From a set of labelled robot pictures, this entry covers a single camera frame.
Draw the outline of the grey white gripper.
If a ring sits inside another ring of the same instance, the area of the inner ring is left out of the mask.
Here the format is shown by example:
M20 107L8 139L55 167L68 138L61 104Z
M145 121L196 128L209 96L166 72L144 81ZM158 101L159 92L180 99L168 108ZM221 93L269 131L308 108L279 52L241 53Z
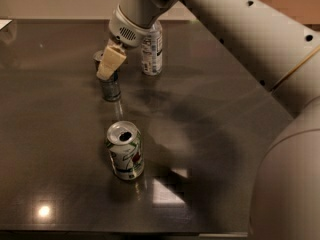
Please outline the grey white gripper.
M129 48L138 47L148 35L150 28L149 12L138 10L130 13L117 6L109 22L109 32L113 40L108 39L96 76L100 80L108 80L127 58L119 43Z

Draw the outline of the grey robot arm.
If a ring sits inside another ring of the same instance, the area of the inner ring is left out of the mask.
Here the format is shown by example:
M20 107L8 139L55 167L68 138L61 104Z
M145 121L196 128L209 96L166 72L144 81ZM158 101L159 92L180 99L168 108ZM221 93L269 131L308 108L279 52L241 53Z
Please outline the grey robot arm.
M319 36L258 0L119 0L109 35L134 52L165 26L164 74L121 71L108 114L141 130L130 229L320 240Z

